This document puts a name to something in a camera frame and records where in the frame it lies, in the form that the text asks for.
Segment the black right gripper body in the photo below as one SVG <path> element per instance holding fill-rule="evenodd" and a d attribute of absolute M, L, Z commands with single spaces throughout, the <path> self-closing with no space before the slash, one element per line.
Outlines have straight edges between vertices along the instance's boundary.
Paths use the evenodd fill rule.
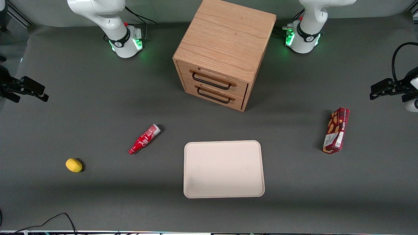
<path fill-rule="evenodd" d="M 9 74 L 9 71 L 0 66 L 0 96 L 1 92 L 13 93 L 15 90 L 14 78 Z"/>

